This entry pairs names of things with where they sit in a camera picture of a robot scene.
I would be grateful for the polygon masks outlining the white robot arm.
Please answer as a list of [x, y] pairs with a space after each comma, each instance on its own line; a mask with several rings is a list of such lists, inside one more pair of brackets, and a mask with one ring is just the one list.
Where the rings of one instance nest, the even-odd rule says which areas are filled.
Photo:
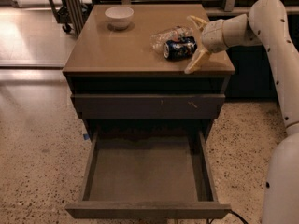
[[269, 162], [262, 224], [299, 224], [299, 52], [292, 43], [280, 0], [258, 0], [247, 14], [206, 22], [190, 16], [201, 32], [201, 47], [185, 68], [199, 70], [210, 55], [235, 46], [264, 46], [287, 137]]

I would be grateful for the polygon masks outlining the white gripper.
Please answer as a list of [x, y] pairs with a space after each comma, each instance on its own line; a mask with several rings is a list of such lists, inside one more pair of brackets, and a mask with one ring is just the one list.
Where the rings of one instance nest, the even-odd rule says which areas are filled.
[[184, 70], [185, 74], [192, 74], [198, 71], [201, 66], [209, 60], [211, 52], [218, 53], [227, 50], [228, 47], [224, 42], [223, 36], [224, 20], [216, 20], [207, 23], [207, 21], [193, 15], [189, 15], [187, 20], [191, 21], [195, 28], [202, 32], [201, 41], [204, 45], [204, 48], [196, 50]]

